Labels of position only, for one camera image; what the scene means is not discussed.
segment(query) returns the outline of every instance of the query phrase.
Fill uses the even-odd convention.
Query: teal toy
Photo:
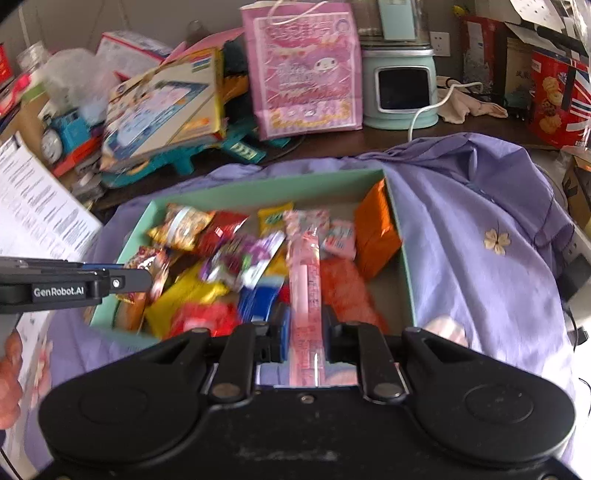
[[[198,145],[195,147],[179,147],[153,156],[144,164],[122,173],[102,173],[102,184],[110,189],[126,187],[143,179],[165,165],[172,165],[179,176],[191,175],[195,169],[191,157],[201,153],[207,148],[218,148],[227,152],[243,163],[259,163],[267,153],[255,148],[243,141],[245,137],[257,139],[256,123],[253,118],[248,118],[228,126],[226,138],[215,144]],[[290,142],[289,138],[276,138],[265,143],[282,148]]]

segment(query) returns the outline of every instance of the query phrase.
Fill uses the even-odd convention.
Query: wall outlet
[[[451,57],[448,32],[431,32],[431,45],[436,57]]]

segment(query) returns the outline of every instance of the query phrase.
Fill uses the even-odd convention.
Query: red box
[[[547,50],[534,50],[531,78],[535,93],[530,130],[557,148],[587,145],[591,127],[587,66]]]
[[[13,78],[12,69],[4,52],[4,44],[0,43],[0,89],[3,89]]]

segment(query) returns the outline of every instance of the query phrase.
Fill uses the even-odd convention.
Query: purple cloth
[[[554,253],[567,245],[573,226],[527,152],[496,138],[422,138],[385,153],[288,161],[264,170],[227,165],[121,206],[88,260],[114,261],[156,196],[236,180],[380,167],[392,186],[405,242],[416,323],[449,315],[466,329],[471,348],[573,394],[571,346],[554,281],[559,268]],[[508,234],[505,255],[485,248],[485,233],[491,229]],[[57,313],[48,337],[54,343],[53,385],[129,354],[128,348],[84,326],[76,311]],[[47,463],[34,421],[25,448],[35,466]]]

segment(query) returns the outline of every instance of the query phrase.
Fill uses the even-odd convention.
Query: red fuzzy snack
[[[320,260],[322,302],[330,305],[340,322],[365,322],[388,333],[355,263],[346,258]]]

